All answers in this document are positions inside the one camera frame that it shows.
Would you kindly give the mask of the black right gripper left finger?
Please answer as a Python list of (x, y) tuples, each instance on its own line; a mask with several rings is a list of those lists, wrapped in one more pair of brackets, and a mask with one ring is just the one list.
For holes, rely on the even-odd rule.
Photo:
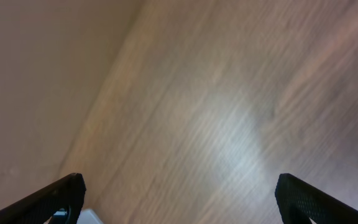
[(69, 174), (0, 210), (0, 223), (76, 224), (85, 192), (83, 176), (80, 173)]

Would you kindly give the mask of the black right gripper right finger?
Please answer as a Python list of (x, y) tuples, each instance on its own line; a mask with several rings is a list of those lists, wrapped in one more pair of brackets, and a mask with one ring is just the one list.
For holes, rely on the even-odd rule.
[(275, 198), (284, 224), (358, 223), (358, 211), (289, 173), (280, 174)]

